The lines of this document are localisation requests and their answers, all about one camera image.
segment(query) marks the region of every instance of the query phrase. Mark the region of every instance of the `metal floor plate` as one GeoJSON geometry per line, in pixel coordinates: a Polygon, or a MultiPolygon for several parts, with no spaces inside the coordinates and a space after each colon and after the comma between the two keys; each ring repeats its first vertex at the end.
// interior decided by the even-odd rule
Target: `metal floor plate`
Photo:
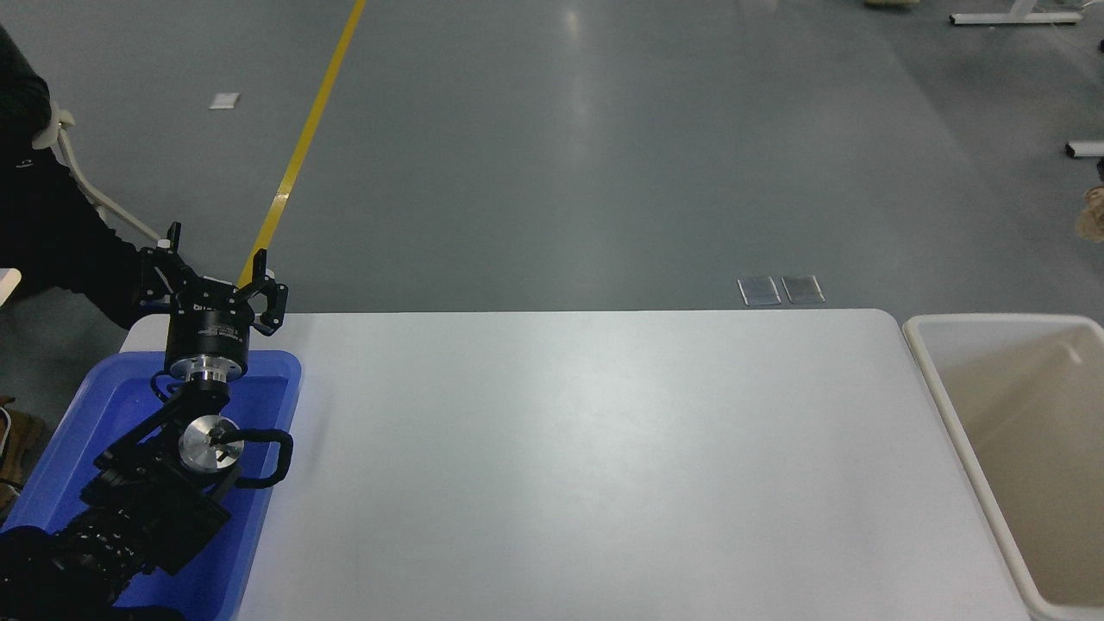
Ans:
{"type": "Polygon", "coordinates": [[[782,286],[792,304],[824,304],[825,294],[816,276],[783,276],[782,286]]]}
{"type": "Polygon", "coordinates": [[[778,295],[778,287],[771,276],[758,276],[754,278],[739,278],[740,293],[744,296],[744,304],[747,306],[771,306],[782,304],[778,295]]]}

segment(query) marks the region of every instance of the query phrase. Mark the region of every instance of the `black cable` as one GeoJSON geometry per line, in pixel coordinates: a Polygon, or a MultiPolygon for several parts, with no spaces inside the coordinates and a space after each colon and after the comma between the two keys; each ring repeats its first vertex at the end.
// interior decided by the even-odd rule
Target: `black cable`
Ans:
{"type": "Polygon", "coordinates": [[[153,391],[153,394],[161,400],[162,403],[169,400],[169,396],[161,391],[161,387],[157,385],[157,378],[161,376],[169,375],[168,371],[160,370],[153,373],[153,377],[149,378],[149,388],[153,391]]]}

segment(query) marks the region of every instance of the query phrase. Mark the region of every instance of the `yellow floor line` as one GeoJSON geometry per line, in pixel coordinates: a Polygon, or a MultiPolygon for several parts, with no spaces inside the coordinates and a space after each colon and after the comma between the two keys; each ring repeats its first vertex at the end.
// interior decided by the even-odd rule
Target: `yellow floor line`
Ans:
{"type": "Polygon", "coordinates": [[[291,189],[295,188],[295,180],[299,177],[302,160],[306,159],[307,151],[310,150],[310,141],[315,139],[315,130],[318,129],[318,122],[322,118],[322,112],[326,110],[326,102],[330,98],[333,82],[341,70],[341,61],[344,60],[344,53],[349,49],[352,33],[357,30],[357,23],[360,22],[360,14],[364,10],[364,2],[365,0],[357,0],[352,12],[349,13],[344,30],[341,32],[341,39],[338,41],[337,49],[333,50],[333,57],[330,59],[330,66],[326,69],[326,76],[322,77],[322,85],[319,86],[318,94],[315,95],[315,104],[310,107],[310,114],[307,115],[307,123],[304,124],[302,131],[299,134],[299,141],[295,145],[291,161],[287,162],[287,170],[284,171],[284,179],[279,182],[279,188],[273,198],[272,207],[268,208],[268,215],[265,217],[265,221],[261,225],[257,240],[253,242],[253,250],[250,251],[250,255],[245,259],[245,266],[242,267],[242,275],[237,278],[237,286],[248,284],[253,276],[253,255],[258,250],[268,248],[268,244],[273,241],[276,227],[279,225],[279,219],[284,215],[284,208],[287,207],[287,199],[291,196],[291,189]]]}

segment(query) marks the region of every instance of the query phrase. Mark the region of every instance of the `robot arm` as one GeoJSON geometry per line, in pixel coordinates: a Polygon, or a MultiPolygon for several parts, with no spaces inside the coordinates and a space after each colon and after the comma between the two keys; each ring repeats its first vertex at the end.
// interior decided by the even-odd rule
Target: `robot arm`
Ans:
{"type": "MultiPolygon", "coordinates": [[[[248,369],[250,329],[275,333],[284,322],[287,286],[253,261],[253,281],[237,288],[201,277],[178,253],[180,224],[157,249],[142,250],[146,302],[170,314],[164,368],[179,380],[164,404],[94,461],[99,474],[81,492],[88,508],[62,530],[31,527],[0,535],[0,618],[107,619],[139,572],[176,575],[230,519],[220,501],[234,487],[270,487],[286,476],[291,436],[238,429],[221,414],[230,383],[248,369]],[[263,296],[266,307],[250,305],[263,296]],[[279,444],[275,472],[243,476],[246,443],[279,444]]],[[[151,385],[156,392],[156,378],[151,385]]],[[[150,619],[181,619],[162,609],[150,619]]]]}

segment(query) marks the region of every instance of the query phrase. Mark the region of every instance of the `white tabletop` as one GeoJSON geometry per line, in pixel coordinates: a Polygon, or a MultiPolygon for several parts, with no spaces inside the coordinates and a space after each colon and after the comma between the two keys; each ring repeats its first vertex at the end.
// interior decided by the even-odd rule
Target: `white tabletop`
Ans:
{"type": "Polygon", "coordinates": [[[1027,619],[884,313],[289,315],[253,348],[304,386],[240,619],[1027,619]]]}

